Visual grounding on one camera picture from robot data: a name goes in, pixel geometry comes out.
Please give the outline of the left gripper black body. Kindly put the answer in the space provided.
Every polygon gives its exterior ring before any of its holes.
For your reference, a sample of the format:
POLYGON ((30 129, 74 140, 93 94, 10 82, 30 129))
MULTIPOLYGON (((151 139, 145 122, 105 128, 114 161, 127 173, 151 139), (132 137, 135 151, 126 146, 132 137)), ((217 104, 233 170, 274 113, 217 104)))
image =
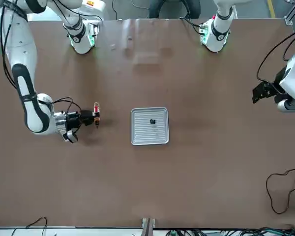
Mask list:
POLYGON ((284 89, 280 86, 280 82, 283 80, 286 72, 286 66, 283 67, 275 76, 275 79, 273 82, 270 82, 269 85, 269 92, 268 94, 270 96, 275 96, 275 95, 285 95, 286 92, 284 89))

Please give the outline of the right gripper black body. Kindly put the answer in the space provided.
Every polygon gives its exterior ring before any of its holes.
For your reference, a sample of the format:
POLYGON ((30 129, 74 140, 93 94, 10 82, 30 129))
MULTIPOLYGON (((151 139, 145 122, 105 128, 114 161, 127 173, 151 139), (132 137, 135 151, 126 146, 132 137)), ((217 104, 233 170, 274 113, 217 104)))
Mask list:
POLYGON ((80 121, 81 114, 79 112, 69 112, 65 114, 65 127, 67 130, 78 130, 82 122, 80 121))

